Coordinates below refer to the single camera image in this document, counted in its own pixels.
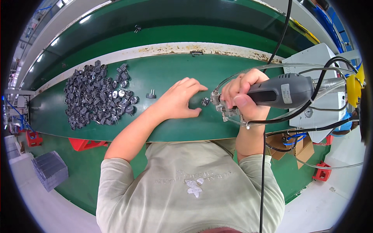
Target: tool label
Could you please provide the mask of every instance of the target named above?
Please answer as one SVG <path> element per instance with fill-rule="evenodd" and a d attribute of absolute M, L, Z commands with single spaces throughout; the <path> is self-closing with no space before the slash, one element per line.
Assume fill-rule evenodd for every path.
<path fill-rule="evenodd" d="M 289 84 L 282 84 L 281 85 L 281 92 L 282 92 L 282 99 L 285 104 L 292 104 L 293 101 L 291 100 L 290 95 L 290 85 Z"/>

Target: cardboard box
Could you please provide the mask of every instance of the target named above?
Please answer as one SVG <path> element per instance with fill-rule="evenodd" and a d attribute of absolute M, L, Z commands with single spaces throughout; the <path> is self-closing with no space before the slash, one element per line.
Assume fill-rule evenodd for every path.
<path fill-rule="evenodd" d="M 276 134 L 267 137 L 266 142 L 278 149 L 290 149 L 291 145 L 286 146 L 282 143 L 282 137 L 284 137 L 284 134 Z M 287 152 L 289 154 L 295 155 L 299 160 L 303 162 L 307 162 L 308 159 L 313 155 L 314 150 L 313 150 L 313 143 L 310 138 L 310 136 L 305 137 L 303 140 L 299 141 L 293 151 Z M 269 149 L 268 154 L 272 156 L 272 158 L 276 160 L 280 160 L 286 152 L 280 152 L 280 151 L 275 151 L 274 149 Z M 302 163 L 298 162 L 298 169 L 303 166 Z"/>

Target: fluorescent light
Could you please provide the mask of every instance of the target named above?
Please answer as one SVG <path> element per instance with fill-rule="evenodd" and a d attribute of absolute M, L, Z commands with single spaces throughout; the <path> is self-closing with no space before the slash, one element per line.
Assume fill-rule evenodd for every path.
<path fill-rule="evenodd" d="M 82 19 L 82 20 L 80 20 L 80 24 L 82 24 L 82 23 L 84 23 L 85 21 L 87 21 L 87 20 L 89 20 L 89 18 L 90 18 L 91 16 L 90 15 L 88 15 L 87 17 L 85 17 L 84 19 Z"/>
<path fill-rule="evenodd" d="M 55 46 L 60 38 L 55 39 L 50 45 Z"/>
<path fill-rule="evenodd" d="M 38 57 L 38 59 L 36 60 L 36 62 L 40 62 L 41 59 L 42 59 L 42 57 L 43 57 L 43 55 L 44 55 L 44 54 L 40 55 L 40 56 Z"/>
<path fill-rule="evenodd" d="M 56 3 L 56 5 L 57 5 L 59 8 L 63 7 L 62 0 L 59 0 L 59 1 Z"/>
<path fill-rule="evenodd" d="M 67 4 L 69 4 L 70 2 L 72 2 L 72 0 L 62 0 L 63 1 L 63 3 L 65 4 L 65 5 L 67 5 Z"/>

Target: red plastic stool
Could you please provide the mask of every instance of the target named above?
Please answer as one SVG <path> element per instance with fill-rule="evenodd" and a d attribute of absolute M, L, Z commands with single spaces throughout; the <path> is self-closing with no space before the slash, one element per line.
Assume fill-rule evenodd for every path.
<path fill-rule="evenodd" d="M 94 142 L 92 140 L 85 140 L 85 139 L 76 139 L 76 138 L 69 138 L 69 141 L 76 151 L 83 151 L 87 149 L 91 149 L 94 147 L 100 147 L 105 146 L 107 147 L 107 142 L 100 141 L 100 142 Z"/>
<path fill-rule="evenodd" d="M 333 142 L 333 138 L 334 138 L 334 136 L 333 135 L 328 135 L 327 137 L 326 137 L 326 143 L 313 143 L 314 145 L 319 145 L 319 146 L 329 146 L 329 145 L 331 145 L 332 144 L 332 142 Z"/>
<path fill-rule="evenodd" d="M 320 163 L 318 163 L 317 166 L 330 167 L 329 165 L 327 165 L 323 161 L 320 161 Z M 332 172 L 332 170 L 318 168 L 317 172 L 316 172 L 316 175 L 312 176 L 312 178 L 316 179 L 316 180 L 327 181 L 329 179 L 329 176 L 330 176 L 331 172 Z"/>
<path fill-rule="evenodd" d="M 27 133 L 26 141 L 27 141 L 28 147 L 41 146 L 43 139 L 39 136 L 38 132 L 32 132 L 32 131 L 27 130 L 26 133 Z"/>

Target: light green t-shirt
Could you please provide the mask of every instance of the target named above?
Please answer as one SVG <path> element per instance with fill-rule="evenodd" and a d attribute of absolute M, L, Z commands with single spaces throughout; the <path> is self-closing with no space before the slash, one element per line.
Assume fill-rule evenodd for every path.
<path fill-rule="evenodd" d="M 153 143 L 134 179 L 121 158 L 101 164 L 97 223 L 103 233 L 196 233 L 230 227 L 259 232 L 261 164 L 252 155 L 237 165 L 211 142 Z M 285 202 L 266 156 L 263 232 L 275 232 Z"/>

